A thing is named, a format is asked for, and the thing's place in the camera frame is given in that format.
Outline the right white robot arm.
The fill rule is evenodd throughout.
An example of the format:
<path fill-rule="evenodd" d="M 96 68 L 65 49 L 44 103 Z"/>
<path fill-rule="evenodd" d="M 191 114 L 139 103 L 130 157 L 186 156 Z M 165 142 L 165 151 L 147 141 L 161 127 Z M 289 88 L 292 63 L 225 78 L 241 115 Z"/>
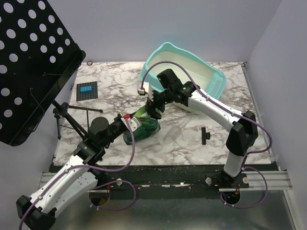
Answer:
<path fill-rule="evenodd" d="M 226 140 L 229 153 L 224 173 L 221 175 L 221 183 L 227 188 L 233 187 L 238 182 L 238 175 L 248 149 L 259 136 L 254 113 L 243 113 L 226 106 L 211 98 L 193 81 L 182 83 L 172 69 L 162 71 L 157 78 L 164 89 L 162 92 L 153 90 L 150 84 L 144 81 L 139 87 L 139 94 L 148 97 L 145 104 L 146 112 L 153 119 L 161 119 L 165 105 L 175 102 L 193 107 L 219 123 L 229 133 Z"/>

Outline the clear plastic scoop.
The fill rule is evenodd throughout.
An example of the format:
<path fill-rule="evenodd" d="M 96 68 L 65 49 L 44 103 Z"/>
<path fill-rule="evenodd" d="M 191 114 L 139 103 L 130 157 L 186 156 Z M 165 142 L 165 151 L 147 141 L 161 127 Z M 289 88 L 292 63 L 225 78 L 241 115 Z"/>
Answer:
<path fill-rule="evenodd" d="M 191 120 L 190 117 L 185 118 L 179 125 L 175 125 L 169 129 L 169 131 L 166 133 L 166 135 L 163 138 L 164 144 L 171 144 L 174 141 L 176 141 L 180 135 L 182 134 L 182 131 L 184 130 L 185 126 L 189 123 Z"/>

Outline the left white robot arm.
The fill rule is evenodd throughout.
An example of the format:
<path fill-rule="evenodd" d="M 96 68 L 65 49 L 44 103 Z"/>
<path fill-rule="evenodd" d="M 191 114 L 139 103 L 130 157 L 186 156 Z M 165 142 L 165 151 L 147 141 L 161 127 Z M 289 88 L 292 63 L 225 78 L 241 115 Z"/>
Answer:
<path fill-rule="evenodd" d="M 104 117 L 95 118 L 88 128 L 86 138 L 78 145 L 65 165 L 39 190 L 30 196 L 21 196 L 17 212 L 21 219 L 19 229 L 26 224 L 32 230 L 48 230 L 61 211 L 85 191 L 102 189 L 106 173 L 116 173 L 127 168 L 107 169 L 97 165 L 105 150 L 116 138 L 141 127 L 138 118 L 118 115 L 113 123 Z"/>

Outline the black bag clip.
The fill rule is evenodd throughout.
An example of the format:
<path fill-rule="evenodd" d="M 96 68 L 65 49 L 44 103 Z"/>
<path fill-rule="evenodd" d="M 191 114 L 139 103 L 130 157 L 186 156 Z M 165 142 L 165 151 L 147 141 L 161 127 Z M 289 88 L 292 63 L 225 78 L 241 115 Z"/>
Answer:
<path fill-rule="evenodd" d="M 211 134 L 210 132 L 206 131 L 206 127 L 202 127 L 201 128 L 201 144 L 202 145 L 206 145 L 207 144 L 207 140 L 211 139 Z"/>

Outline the green litter bag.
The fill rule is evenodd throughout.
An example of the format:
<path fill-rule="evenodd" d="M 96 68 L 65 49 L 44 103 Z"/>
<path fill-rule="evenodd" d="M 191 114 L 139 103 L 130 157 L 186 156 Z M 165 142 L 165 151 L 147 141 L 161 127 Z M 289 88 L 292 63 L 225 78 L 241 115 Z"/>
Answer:
<path fill-rule="evenodd" d="M 145 110 L 145 106 L 138 109 L 133 114 L 133 117 L 137 117 L 142 124 L 140 128 L 133 132 L 135 142 L 139 142 L 153 136 L 161 128 L 158 120 L 150 118 L 149 114 Z"/>

